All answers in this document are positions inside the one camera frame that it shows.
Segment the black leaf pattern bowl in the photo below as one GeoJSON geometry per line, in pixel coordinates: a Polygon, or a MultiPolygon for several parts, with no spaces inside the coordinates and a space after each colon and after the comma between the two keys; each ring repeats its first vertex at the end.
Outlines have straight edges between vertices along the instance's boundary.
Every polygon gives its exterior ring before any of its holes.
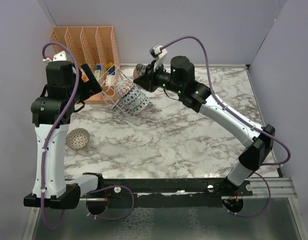
{"type": "Polygon", "coordinates": [[[142,76],[146,71],[146,65],[144,64],[137,64],[134,71],[133,71],[133,78],[136,79],[142,76]]]}

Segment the dark blue triangle bowl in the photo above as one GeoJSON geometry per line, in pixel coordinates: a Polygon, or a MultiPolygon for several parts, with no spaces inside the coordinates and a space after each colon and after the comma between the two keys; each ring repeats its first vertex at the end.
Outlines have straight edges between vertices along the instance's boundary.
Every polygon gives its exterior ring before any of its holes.
{"type": "Polygon", "coordinates": [[[121,100],[124,105],[130,104],[140,95],[140,89],[134,86],[121,100]]]}

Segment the light blue floral bowl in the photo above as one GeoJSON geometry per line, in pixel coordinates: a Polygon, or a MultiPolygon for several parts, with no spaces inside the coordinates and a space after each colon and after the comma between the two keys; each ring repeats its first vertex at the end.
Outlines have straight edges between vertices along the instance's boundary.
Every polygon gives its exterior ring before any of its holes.
{"type": "Polygon", "coordinates": [[[136,100],[132,101],[129,104],[126,104],[125,107],[128,110],[131,110],[133,108],[135,108],[136,106],[138,106],[144,99],[145,99],[146,95],[143,92],[140,92],[140,95],[136,98],[136,100]]]}

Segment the red lattice bowl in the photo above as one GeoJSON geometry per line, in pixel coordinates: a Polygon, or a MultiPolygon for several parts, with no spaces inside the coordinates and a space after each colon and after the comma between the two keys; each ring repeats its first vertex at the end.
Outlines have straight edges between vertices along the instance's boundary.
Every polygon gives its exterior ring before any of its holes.
{"type": "Polygon", "coordinates": [[[130,80],[121,80],[116,84],[116,95],[119,99],[123,98],[125,95],[127,95],[131,89],[134,87],[134,83],[130,80]]]}

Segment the pink patterned bowl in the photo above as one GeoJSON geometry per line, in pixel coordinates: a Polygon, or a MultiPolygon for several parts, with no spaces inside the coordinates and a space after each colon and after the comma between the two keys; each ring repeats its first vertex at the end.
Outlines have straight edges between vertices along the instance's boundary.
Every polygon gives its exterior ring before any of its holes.
{"type": "Polygon", "coordinates": [[[148,97],[146,97],[138,106],[131,109],[130,112],[133,115],[139,114],[140,112],[142,112],[148,106],[149,103],[150,103],[150,99],[148,97]]]}

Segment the brown geometric bowl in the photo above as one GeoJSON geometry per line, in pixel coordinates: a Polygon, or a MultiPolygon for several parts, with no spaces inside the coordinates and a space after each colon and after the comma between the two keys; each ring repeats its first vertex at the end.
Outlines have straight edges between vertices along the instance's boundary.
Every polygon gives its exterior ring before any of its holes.
{"type": "Polygon", "coordinates": [[[75,128],[66,136],[66,145],[73,150],[79,150],[87,146],[90,140],[89,132],[84,128],[75,128]]]}

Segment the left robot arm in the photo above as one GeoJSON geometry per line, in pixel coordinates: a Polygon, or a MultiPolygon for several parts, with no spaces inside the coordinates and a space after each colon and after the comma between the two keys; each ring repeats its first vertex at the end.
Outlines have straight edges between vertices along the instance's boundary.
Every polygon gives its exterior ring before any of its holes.
{"type": "Polygon", "coordinates": [[[46,66],[47,83],[31,104],[32,122],[37,139],[37,168],[34,188],[24,197],[27,207],[69,210],[77,207],[86,193],[99,197],[104,193],[101,174],[85,173],[73,181],[64,177],[66,136],[76,103],[102,91],[88,64],[74,71],[74,64],[62,60],[46,66]]]}

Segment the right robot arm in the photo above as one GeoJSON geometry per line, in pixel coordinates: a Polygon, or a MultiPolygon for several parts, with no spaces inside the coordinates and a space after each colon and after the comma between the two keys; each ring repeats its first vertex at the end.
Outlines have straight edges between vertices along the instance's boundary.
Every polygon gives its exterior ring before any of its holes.
{"type": "Polygon", "coordinates": [[[195,67],[185,56],[171,59],[171,71],[163,65],[155,67],[155,61],[148,65],[137,64],[133,82],[148,92],[162,88],[178,95],[186,107],[217,122],[245,147],[238,162],[223,183],[224,192],[237,194],[243,181],[257,171],[273,148],[275,128],[270,124],[262,127],[211,94],[211,89],[195,79],[195,67]]]}

